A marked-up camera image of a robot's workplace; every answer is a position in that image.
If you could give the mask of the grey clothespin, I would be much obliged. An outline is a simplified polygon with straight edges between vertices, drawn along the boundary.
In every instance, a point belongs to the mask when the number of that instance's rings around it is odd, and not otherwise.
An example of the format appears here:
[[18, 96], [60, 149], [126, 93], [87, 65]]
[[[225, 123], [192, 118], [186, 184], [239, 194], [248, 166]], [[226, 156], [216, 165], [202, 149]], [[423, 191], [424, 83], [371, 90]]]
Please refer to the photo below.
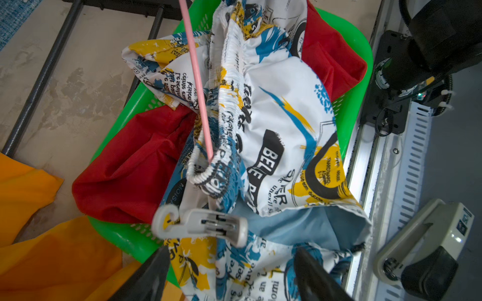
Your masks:
[[247, 244], [248, 222], [246, 218], [202, 208], [181, 214], [174, 204], [167, 204], [156, 210], [151, 232], [162, 240], [216, 237], [243, 248]]

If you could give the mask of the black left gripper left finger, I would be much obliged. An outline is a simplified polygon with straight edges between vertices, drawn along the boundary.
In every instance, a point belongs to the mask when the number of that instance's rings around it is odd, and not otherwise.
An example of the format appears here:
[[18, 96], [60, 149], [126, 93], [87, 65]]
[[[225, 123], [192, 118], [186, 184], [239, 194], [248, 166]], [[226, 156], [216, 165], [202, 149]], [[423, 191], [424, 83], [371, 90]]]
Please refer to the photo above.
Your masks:
[[168, 248], [161, 247], [109, 298], [109, 301], [161, 300], [169, 266]]

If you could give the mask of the white blue patterned shorts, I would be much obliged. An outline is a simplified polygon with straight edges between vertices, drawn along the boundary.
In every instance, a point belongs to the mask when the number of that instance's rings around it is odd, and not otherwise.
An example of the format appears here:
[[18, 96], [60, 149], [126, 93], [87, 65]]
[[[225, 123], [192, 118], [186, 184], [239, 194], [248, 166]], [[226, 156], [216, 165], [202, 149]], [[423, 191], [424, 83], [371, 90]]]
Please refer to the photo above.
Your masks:
[[247, 244], [163, 240], [188, 300], [299, 300], [294, 256], [305, 249], [340, 283], [372, 229], [345, 178], [335, 113], [302, 60], [306, 1], [222, 1], [194, 33], [214, 156], [199, 125], [168, 184], [180, 202], [246, 218]]

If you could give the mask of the pink wire hanger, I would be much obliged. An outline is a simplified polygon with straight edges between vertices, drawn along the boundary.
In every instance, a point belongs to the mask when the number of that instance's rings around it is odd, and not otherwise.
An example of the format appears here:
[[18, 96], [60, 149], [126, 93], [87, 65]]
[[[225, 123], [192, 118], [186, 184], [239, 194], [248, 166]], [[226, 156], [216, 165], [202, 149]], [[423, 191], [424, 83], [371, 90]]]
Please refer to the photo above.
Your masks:
[[202, 130], [203, 130], [203, 135], [205, 139], [207, 159], [208, 159], [208, 162], [211, 162], [214, 156], [214, 152], [213, 152], [212, 138], [210, 134], [210, 126], [208, 123], [208, 114], [207, 114], [207, 108], [205, 103], [205, 96], [203, 92], [200, 67], [198, 63], [196, 44], [195, 44], [194, 34], [192, 30], [192, 23], [188, 12], [187, 2], [185, 0], [179, 0], [178, 2], [182, 13], [183, 21], [185, 24], [185, 32], [187, 36], [190, 59], [192, 63], [192, 70], [193, 70], [195, 86], [196, 86], [197, 95], [198, 95], [198, 107], [199, 107], [199, 112], [202, 120]]

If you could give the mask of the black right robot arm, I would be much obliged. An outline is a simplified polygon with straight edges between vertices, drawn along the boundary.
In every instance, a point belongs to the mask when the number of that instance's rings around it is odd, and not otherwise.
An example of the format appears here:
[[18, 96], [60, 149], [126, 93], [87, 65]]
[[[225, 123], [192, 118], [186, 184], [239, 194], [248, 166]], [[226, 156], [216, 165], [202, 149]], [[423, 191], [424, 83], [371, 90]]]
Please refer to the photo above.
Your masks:
[[415, 16], [399, 9], [410, 36], [375, 74], [381, 90], [406, 91], [481, 63], [481, 1], [429, 1]]

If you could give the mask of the red shorts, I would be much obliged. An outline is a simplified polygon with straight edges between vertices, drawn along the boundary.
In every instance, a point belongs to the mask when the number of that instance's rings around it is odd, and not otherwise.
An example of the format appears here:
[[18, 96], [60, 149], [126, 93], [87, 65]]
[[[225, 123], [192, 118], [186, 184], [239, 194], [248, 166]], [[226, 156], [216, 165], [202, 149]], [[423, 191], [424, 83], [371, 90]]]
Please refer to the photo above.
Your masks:
[[[308, 5], [303, 61], [313, 69], [333, 103], [345, 149], [373, 67], [371, 47], [348, 21]], [[150, 223], [188, 138], [195, 114], [190, 109], [147, 108], [149, 92], [135, 93], [130, 119], [74, 181], [79, 210], [110, 223]]]

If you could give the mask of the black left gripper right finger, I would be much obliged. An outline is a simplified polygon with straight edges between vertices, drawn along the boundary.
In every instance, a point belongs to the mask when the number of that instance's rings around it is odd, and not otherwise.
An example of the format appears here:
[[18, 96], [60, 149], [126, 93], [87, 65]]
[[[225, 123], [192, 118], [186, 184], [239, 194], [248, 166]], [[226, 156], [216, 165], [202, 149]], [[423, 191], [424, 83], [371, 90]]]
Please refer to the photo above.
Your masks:
[[305, 249], [294, 256], [294, 271], [302, 301], [353, 301], [326, 270]]

